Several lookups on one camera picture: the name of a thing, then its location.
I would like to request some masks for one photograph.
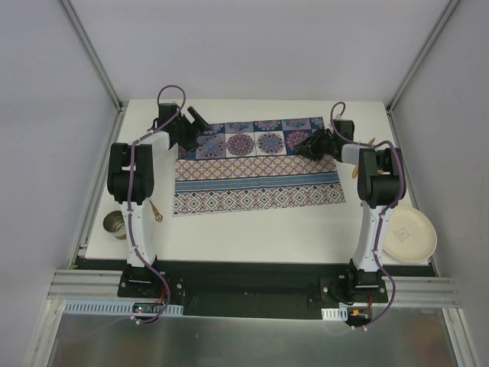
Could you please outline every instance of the metal cup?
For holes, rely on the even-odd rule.
[[[103,226],[116,239],[126,239],[124,217],[120,210],[107,214],[104,218]]]

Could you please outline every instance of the gray wall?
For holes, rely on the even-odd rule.
[[[441,275],[455,278],[483,365],[489,363],[489,2],[466,0],[395,110]]]
[[[392,97],[447,0],[73,0],[124,100]]]
[[[115,117],[56,1],[0,5],[0,365],[20,365],[67,265]]]

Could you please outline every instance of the placemat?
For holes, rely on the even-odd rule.
[[[293,151],[321,126],[321,117],[212,125],[197,149],[179,149],[173,214],[344,203],[334,160]]]

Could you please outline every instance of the white ventilation grille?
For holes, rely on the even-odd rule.
[[[64,309],[65,313],[78,315],[106,315],[106,316],[131,316],[134,302],[104,301],[104,300],[68,300]],[[162,306],[155,307],[158,312]],[[145,316],[153,316],[155,313],[146,313]],[[161,316],[182,316],[183,306],[171,304]]]
[[[321,309],[322,319],[324,321],[346,321],[348,320],[348,310],[346,307],[340,308],[323,308]]]

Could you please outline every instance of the plate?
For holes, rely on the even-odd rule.
[[[435,227],[423,213],[408,205],[397,206],[387,227],[387,254],[403,262],[422,262],[433,255],[436,243]]]

